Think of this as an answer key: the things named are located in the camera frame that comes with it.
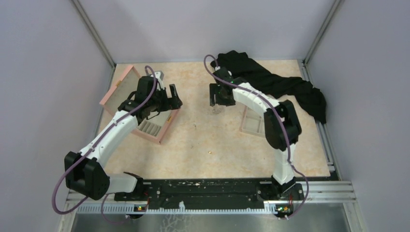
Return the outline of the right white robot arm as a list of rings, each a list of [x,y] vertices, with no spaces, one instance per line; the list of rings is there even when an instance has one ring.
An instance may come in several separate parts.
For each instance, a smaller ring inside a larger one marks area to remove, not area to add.
[[[285,199],[295,185],[292,152],[302,132],[293,103],[265,95],[245,79],[233,78],[224,67],[216,67],[211,75],[215,82],[209,85],[210,106],[241,103],[262,118],[265,138],[274,149],[272,192]]]

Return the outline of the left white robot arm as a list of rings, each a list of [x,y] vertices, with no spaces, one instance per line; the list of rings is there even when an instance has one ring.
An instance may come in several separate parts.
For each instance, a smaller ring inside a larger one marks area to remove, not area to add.
[[[159,144],[182,106],[174,84],[163,84],[164,74],[156,71],[137,77],[131,86],[136,90],[118,105],[110,123],[79,152],[64,158],[65,184],[93,200],[107,194],[139,200],[144,196],[143,178],[129,172],[107,174],[108,160],[122,141],[133,131],[139,137]]]

